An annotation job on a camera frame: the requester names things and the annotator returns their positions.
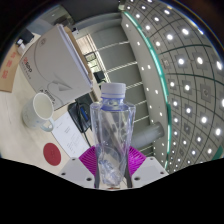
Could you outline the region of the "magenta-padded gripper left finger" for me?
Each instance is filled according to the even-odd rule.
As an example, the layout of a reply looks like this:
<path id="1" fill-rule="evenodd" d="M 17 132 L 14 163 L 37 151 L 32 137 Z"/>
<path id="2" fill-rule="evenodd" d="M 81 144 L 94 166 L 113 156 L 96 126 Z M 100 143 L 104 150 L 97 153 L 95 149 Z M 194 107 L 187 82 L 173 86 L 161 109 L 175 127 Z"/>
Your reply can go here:
<path id="1" fill-rule="evenodd" d="M 84 188 L 95 187 L 97 174 L 97 156 L 95 147 L 86 150 L 79 158 L 71 158 L 59 176 Z"/>

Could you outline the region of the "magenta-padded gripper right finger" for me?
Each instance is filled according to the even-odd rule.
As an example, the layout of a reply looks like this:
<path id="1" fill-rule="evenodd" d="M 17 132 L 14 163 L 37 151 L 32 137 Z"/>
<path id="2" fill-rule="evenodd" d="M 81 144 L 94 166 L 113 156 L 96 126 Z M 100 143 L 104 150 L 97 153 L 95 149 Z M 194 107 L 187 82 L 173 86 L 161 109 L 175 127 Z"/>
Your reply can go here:
<path id="1" fill-rule="evenodd" d="M 125 173 L 128 188 L 140 188 L 167 175 L 167 171 L 155 157 L 146 157 L 133 147 L 129 149 Z"/>

